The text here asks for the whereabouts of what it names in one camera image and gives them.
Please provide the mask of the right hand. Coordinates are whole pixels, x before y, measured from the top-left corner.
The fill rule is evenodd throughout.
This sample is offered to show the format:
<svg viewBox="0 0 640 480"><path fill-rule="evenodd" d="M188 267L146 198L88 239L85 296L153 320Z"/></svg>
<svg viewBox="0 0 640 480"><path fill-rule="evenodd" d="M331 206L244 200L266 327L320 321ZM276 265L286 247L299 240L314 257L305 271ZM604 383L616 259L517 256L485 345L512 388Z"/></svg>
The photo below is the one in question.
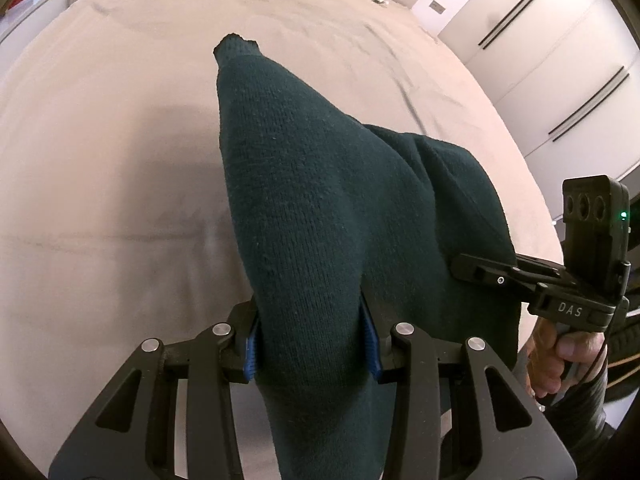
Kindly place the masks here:
<svg viewBox="0 0 640 480"><path fill-rule="evenodd" d="M529 391L541 400L578 382L592 382L602 370L607 348L602 333L559 335L552 322L538 318L526 344Z"/></svg>

